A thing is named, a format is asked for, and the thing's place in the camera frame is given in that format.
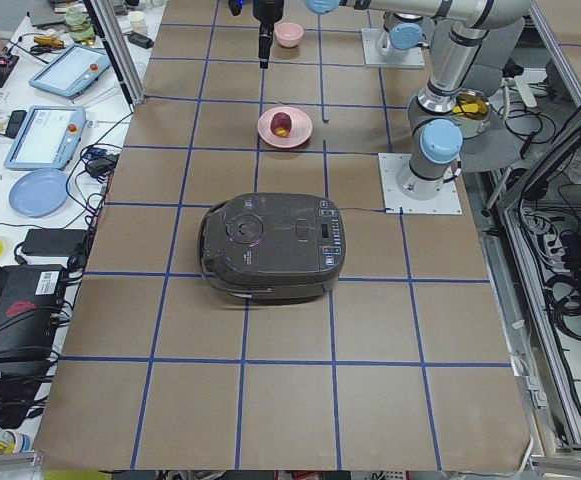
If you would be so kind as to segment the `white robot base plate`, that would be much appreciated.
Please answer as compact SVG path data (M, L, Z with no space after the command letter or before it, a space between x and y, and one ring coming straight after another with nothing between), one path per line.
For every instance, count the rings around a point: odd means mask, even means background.
M441 179L422 180L411 171L410 158L406 153L378 155L384 210L389 214L461 215L451 166Z

